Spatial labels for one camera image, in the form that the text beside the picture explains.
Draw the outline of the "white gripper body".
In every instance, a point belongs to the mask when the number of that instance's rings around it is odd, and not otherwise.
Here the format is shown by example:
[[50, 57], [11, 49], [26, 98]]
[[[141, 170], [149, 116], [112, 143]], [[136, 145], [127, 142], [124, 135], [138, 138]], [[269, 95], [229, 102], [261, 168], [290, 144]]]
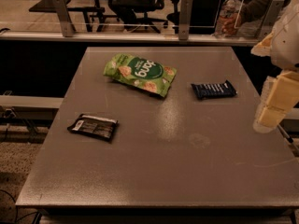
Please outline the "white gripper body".
[[273, 34], [270, 33], [267, 35], [261, 42], [256, 44], [252, 49], [251, 53], [256, 56], [265, 57], [270, 55], [271, 51], [271, 42], [272, 42]]

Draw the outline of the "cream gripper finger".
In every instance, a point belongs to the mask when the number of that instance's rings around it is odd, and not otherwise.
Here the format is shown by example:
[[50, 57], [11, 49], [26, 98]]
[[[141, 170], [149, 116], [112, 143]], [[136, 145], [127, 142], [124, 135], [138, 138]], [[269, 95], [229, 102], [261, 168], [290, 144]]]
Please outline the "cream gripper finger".
[[258, 133], [270, 133], [276, 129], [286, 114], [287, 112], [284, 110], [258, 105], [253, 121], [253, 129]]
[[299, 103], [299, 74], [282, 71], [275, 79], [266, 100], [271, 109], [290, 111]]

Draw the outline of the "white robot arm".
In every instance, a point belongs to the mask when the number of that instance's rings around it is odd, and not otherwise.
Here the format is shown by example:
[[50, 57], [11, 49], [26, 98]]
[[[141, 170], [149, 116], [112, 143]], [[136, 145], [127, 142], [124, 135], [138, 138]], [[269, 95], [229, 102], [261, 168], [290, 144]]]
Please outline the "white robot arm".
[[272, 32], [251, 53], [270, 57], [281, 69], [279, 75], [264, 82], [253, 121], [256, 132], [270, 133], [299, 103], [299, 0], [291, 0]]

